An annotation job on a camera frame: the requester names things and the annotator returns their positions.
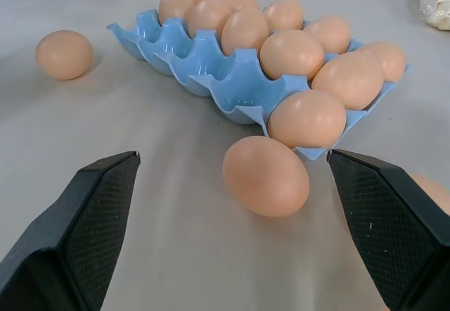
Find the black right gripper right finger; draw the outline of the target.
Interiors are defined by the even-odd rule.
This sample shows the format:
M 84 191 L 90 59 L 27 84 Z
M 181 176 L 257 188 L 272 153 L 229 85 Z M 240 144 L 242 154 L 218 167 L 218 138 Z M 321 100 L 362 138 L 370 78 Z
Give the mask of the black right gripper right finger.
M 450 311 L 450 215 L 401 167 L 331 149 L 347 225 L 390 311 Z

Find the blue plastic egg tray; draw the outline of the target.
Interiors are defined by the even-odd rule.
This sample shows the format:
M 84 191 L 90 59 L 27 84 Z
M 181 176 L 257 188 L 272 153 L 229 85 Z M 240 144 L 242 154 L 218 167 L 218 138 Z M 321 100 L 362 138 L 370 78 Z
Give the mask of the blue plastic egg tray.
M 256 49 L 223 53 L 214 30 L 188 35 L 182 18 L 160 23 L 158 11 L 150 9 L 136 17 L 132 31 L 113 23 L 107 27 L 122 48 L 164 75 L 174 77 L 187 91 L 213 99 L 231 121 L 258 124 L 265 135 L 272 112 L 287 97 L 309 89 L 313 74 L 285 74 L 273 79 L 266 74 Z

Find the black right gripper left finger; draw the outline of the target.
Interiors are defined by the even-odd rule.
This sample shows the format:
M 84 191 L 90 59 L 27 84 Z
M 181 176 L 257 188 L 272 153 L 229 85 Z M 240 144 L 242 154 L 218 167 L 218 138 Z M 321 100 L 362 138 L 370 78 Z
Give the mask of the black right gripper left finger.
M 0 262 L 0 311 L 101 310 L 140 163 L 127 151 L 76 172 Z

